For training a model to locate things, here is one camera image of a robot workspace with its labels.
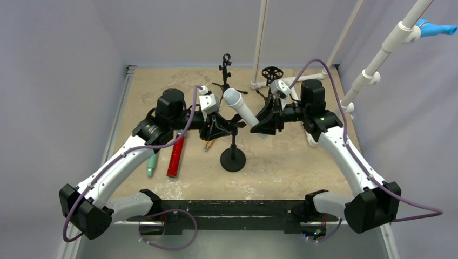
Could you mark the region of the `grey white microphone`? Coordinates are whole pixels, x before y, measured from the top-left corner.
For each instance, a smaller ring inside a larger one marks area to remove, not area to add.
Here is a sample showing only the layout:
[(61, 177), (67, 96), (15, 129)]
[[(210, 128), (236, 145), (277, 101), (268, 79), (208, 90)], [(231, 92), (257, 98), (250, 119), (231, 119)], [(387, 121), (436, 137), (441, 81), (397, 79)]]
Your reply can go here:
[(223, 100), (233, 110), (235, 110), (243, 119), (243, 121), (253, 128), (259, 123), (254, 113), (245, 104), (242, 94), (234, 88), (228, 88), (223, 93)]

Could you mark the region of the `black round-base mic stand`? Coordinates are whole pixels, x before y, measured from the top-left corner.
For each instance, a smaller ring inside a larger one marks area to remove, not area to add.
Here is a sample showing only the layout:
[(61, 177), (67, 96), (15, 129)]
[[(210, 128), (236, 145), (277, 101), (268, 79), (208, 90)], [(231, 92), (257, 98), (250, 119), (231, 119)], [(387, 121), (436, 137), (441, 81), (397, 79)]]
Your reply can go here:
[(238, 172), (246, 165), (245, 153), (236, 145), (238, 129), (231, 131), (232, 142), (229, 148), (225, 149), (220, 156), (222, 168), (228, 172)]

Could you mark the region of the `black tripod shockmount stand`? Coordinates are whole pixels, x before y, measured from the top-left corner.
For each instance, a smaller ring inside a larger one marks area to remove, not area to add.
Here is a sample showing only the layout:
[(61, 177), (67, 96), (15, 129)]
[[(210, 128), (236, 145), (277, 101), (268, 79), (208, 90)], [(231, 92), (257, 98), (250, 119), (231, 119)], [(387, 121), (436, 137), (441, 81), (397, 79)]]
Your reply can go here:
[(282, 69), (280, 69), (278, 67), (269, 66), (269, 67), (266, 67), (266, 68), (262, 69), (261, 75), (266, 79), (266, 86), (269, 87), (268, 95), (267, 96), (263, 95), (260, 92), (259, 88), (256, 88), (255, 91), (256, 91), (256, 93), (258, 95), (260, 95), (263, 98), (264, 101), (267, 101), (269, 96), (274, 96), (278, 92), (276, 84), (274, 84), (273, 88), (271, 88), (271, 84), (275, 80), (281, 79), (283, 77), (283, 75), (284, 75), (284, 72), (283, 72)]

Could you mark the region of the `red glitter microphone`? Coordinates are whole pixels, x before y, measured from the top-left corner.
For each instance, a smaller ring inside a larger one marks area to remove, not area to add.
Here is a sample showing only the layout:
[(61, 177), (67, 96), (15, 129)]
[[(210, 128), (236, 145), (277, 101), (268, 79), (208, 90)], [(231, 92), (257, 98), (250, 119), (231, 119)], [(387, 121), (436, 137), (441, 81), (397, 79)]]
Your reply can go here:
[(167, 168), (166, 176), (169, 178), (176, 178), (178, 175), (181, 155), (185, 141), (185, 134), (183, 134), (182, 132), (177, 132), (176, 139), (178, 138), (181, 139), (173, 145), (169, 166)]

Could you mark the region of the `black tripod mic stand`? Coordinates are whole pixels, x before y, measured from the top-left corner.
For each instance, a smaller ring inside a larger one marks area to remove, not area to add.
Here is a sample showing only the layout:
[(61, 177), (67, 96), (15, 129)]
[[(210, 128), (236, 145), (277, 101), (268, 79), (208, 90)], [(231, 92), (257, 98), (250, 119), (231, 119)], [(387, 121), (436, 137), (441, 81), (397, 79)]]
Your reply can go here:
[(222, 93), (224, 93), (227, 89), (230, 88), (229, 83), (227, 82), (227, 79), (230, 78), (232, 75), (230, 72), (228, 72), (227, 68), (232, 65), (231, 62), (231, 55), (229, 53), (226, 53), (223, 55), (223, 61), (222, 64), (219, 65), (218, 69), (221, 71), (222, 77), (223, 77), (223, 83), (218, 84), (215, 82), (212, 82), (213, 85), (219, 86), (220, 89), (222, 90)]

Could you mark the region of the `mint green microphone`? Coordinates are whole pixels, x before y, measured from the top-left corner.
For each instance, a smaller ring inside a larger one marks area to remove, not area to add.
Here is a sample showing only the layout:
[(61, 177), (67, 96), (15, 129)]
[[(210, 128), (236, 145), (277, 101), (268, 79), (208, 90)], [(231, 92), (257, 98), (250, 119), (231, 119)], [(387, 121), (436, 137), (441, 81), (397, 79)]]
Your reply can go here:
[(157, 166), (157, 159), (158, 159), (158, 154), (154, 154), (147, 161), (146, 175), (148, 178), (153, 177), (154, 170), (156, 169), (156, 166)]

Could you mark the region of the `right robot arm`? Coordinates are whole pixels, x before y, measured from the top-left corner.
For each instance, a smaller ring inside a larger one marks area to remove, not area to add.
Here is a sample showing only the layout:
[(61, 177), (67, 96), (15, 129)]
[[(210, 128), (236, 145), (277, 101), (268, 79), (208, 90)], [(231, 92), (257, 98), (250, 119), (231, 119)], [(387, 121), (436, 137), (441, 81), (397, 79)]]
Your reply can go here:
[(299, 121), (318, 145), (332, 157), (347, 180), (353, 197), (327, 190), (305, 196), (304, 215), (315, 220), (330, 214), (346, 220), (350, 228), (361, 234), (396, 219), (399, 201), (389, 193), (401, 195), (396, 182), (388, 183), (371, 169), (345, 133), (338, 116), (326, 108), (325, 89), (319, 80), (305, 80), (300, 97), (288, 103), (293, 90), (282, 80), (270, 84), (264, 108), (256, 115), (258, 123), (251, 133), (276, 135), (287, 122)]

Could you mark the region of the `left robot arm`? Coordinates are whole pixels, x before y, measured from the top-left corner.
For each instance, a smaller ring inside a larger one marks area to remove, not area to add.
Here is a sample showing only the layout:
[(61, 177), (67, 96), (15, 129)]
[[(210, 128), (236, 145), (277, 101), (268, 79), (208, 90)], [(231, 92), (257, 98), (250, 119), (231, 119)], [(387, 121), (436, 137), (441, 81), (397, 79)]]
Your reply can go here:
[[(246, 115), (242, 94), (233, 88), (219, 99), (206, 86), (196, 86), (192, 100), (187, 106), (183, 91), (163, 91), (114, 156), (78, 185), (63, 186), (59, 199), (64, 225), (76, 227), (80, 236), (93, 240), (123, 219), (143, 216), (156, 220), (161, 206), (152, 192), (141, 190), (120, 201), (111, 197), (136, 168), (160, 150), (176, 145), (188, 131), (198, 131), (202, 140), (212, 141), (256, 124), (254, 116)], [(221, 101), (236, 111), (232, 119), (220, 115)]]

